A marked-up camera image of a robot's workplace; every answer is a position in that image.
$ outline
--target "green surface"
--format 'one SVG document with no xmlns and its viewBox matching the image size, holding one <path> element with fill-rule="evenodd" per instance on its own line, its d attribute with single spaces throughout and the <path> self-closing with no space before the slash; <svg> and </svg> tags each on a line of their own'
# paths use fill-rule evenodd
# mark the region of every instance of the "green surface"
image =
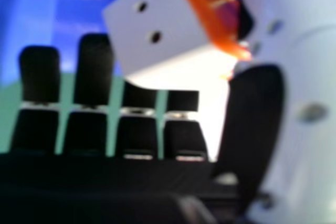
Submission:
<svg viewBox="0 0 336 224">
<path fill-rule="evenodd" d="M 58 126 L 57 143 L 55 153 L 60 154 L 63 148 L 68 114 L 76 108 L 72 103 L 73 88 L 75 85 L 75 75 L 63 73 L 61 75 L 61 94 L 60 94 L 60 117 Z M 107 156 L 114 155 L 115 139 L 117 133 L 117 123 L 119 119 L 119 108 L 121 106 L 124 82 L 122 77 L 113 77 L 110 102 L 108 106 L 108 139 Z M 20 82 L 13 83 L 7 87 L 0 88 L 0 152 L 7 152 L 10 146 L 16 117 L 21 104 L 22 87 Z M 163 114 L 165 111 L 167 92 L 159 91 L 156 103 L 157 116 L 157 135 L 159 138 L 159 158 L 163 157 L 162 125 Z"/>
</svg>

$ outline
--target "orange plastic panel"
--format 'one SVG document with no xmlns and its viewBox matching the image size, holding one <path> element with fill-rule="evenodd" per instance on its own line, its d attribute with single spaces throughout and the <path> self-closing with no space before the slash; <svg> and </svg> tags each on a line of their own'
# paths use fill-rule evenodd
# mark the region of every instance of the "orange plastic panel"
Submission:
<svg viewBox="0 0 336 224">
<path fill-rule="evenodd" d="M 217 7 L 217 0 L 189 0 L 208 37 L 220 50 L 240 60 L 250 58 L 250 52 L 237 43 L 238 1 L 230 1 Z"/>
</svg>

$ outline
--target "orange object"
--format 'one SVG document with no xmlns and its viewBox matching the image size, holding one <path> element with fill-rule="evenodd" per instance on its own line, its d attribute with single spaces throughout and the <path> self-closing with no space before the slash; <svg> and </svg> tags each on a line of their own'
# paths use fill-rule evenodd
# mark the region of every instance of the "orange object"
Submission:
<svg viewBox="0 0 336 224">
<path fill-rule="evenodd" d="M 240 60 L 250 59 L 250 52 L 237 42 L 238 1 L 223 0 L 223 4 L 214 6 L 216 1 L 189 0 L 214 45 Z"/>
</svg>

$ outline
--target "black dot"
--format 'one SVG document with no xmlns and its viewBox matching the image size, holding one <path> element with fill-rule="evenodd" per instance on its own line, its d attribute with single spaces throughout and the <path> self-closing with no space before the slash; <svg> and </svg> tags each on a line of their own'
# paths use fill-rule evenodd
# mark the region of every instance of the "black dot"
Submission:
<svg viewBox="0 0 336 224">
<path fill-rule="evenodd" d="M 137 5 L 136 9 L 139 13 L 144 12 L 147 9 L 148 4 L 146 2 L 141 2 Z"/>
<path fill-rule="evenodd" d="M 156 44 L 156 43 L 158 43 L 161 40 L 161 38 L 162 38 L 161 33 L 159 31 L 156 31 L 151 36 L 151 42 L 153 44 Z"/>
</svg>

